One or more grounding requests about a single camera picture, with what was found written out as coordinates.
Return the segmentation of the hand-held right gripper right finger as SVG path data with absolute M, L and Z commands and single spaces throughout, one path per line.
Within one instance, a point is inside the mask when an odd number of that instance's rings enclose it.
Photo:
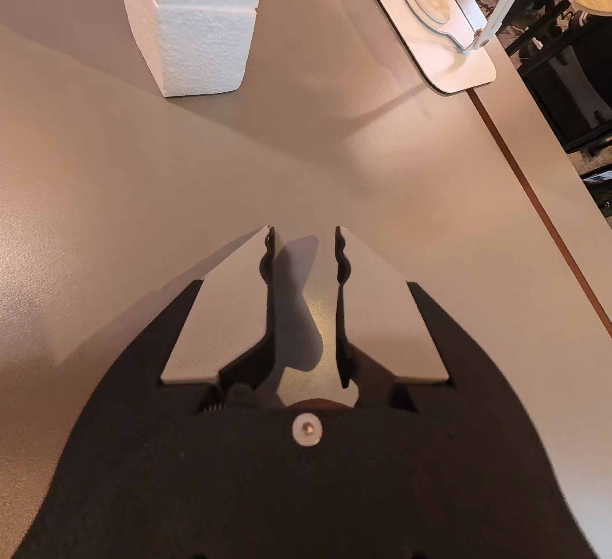
M 449 373 L 404 275 L 342 226 L 335 229 L 335 258 L 342 387 L 446 383 Z

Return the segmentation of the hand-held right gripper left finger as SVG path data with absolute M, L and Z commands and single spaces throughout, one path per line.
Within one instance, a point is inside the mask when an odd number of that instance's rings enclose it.
M 161 375 L 166 385 L 258 388 L 275 364 L 275 230 L 264 226 L 203 279 Z

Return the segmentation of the black printed bag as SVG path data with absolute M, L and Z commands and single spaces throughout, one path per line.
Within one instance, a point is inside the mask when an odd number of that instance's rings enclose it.
M 581 180 L 605 218 L 611 217 L 611 167 L 585 174 Z

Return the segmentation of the black office chair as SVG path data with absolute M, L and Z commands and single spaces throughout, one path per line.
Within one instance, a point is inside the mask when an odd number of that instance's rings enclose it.
M 611 145 L 611 17 L 568 28 L 518 74 L 565 153 Z

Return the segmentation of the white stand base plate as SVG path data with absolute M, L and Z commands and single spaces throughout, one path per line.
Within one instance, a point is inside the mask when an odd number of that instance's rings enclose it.
M 494 81 L 485 49 L 465 51 L 486 19 L 459 0 L 377 0 L 424 79 L 450 95 Z

